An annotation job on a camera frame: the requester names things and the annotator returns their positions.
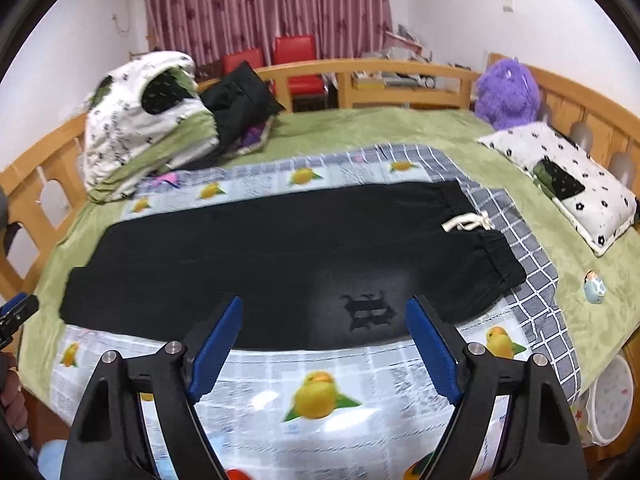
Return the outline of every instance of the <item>human hand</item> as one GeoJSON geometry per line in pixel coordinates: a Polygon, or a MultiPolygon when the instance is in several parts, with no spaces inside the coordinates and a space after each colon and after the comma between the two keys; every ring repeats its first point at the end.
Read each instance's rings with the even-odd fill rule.
{"type": "MultiPolygon", "coordinates": [[[[15,368],[17,362],[12,354],[2,354],[0,366],[15,368]]],[[[23,430],[27,425],[27,408],[24,405],[24,395],[20,390],[20,378],[14,370],[9,370],[6,375],[4,390],[0,392],[0,404],[5,409],[6,422],[16,431],[23,430]]]]}

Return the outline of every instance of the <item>metal bolt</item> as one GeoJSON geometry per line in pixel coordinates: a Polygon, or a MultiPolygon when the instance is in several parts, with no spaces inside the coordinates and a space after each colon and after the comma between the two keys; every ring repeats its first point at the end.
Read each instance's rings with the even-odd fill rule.
{"type": "Polygon", "coordinates": [[[105,364],[113,363],[116,360],[118,354],[114,350],[109,350],[102,354],[102,362],[105,364]]]}
{"type": "Polygon", "coordinates": [[[486,348],[481,345],[480,343],[469,343],[469,346],[467,347],[469,348],[469,351],[473,354],[473,355],[482,355],[484,354],[484,351],[486,350],[486,348]]]}
{"type": "Polygon", "coordinates": [[[180,350],[182,350],[180,341],[171,341],[164,346],[164,351],[171,355],[177,354],[180,350]]]}
{"type": "Polygon", "coordinates": [[[549,359],[542,354],[533,354],[533,362],[538,366],[546,366],[549,364],[549,359]]]}

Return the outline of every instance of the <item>purple cloth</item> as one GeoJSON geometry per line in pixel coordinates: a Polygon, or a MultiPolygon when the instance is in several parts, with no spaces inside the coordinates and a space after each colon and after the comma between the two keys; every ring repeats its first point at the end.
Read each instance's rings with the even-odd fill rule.
{"type": "Polygon", "coordinates": [[[495,130],[536,120],[540,90],[529,69],[517,59],[502,59],[478,78],[476,117],[495,130]]]}
{"type": "Polygon", "coordinates": [[[253,146],[260,142],[260,140],[262,140],[261,137],[263,131],[264,123],[259,124],[258,126],[251,126],[242,136],[241,146],[243,148],[248,148],[249,146],[253,146]]]}

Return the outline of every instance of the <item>curtain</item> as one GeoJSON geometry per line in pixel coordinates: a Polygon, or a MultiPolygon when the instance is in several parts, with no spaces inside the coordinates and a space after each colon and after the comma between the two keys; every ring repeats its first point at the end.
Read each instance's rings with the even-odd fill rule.
{"type": "Polygon", "coordinates": [[[378,50],[390,28],[388,0],[145,0],[158,46],[198,65],[248,48],[271,63],[274,38],[313,34],[319,57],[378,50]]]}
{"type": "Polygon", "coordinates": [[[321,53],[324,58],[360,57],[380,50],[391,30],[389,0],[321,0],[321,53]]]}

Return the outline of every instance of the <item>green bed sheet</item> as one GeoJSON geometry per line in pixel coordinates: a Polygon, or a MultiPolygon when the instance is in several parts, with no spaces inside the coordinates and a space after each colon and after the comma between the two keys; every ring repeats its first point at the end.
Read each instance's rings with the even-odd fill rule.
{"type": "MultiPolygon", "coordinates": [[[[640,280],[631,276],[637,268],[640,235],[630,229],[603,257],[596,258],[529,177],[503,156],[475,142],[490,132],[487,124],[458,110],[365,108],[291,114],[275,121],[273,135],[260,152],[233,160],[228,166],[405,142],[443,150],[483,186],[507,189],[558,270],[556,303],[577,351],[584,391],[640,324],[640,280]],[[607,285],[607,297],[601,305],[589,304],[582,291],[584,275],[591,269],[607,285]]],[[[58,309],[66,278],[73,267],[87,263],[100,236],[119,217],[123,206],[88,203],[42,273],[35,291],[40,311],[26,325],[19,363],[25,386],[45,403],[49,402],[50,375],[64,331],[58,309]]]]}

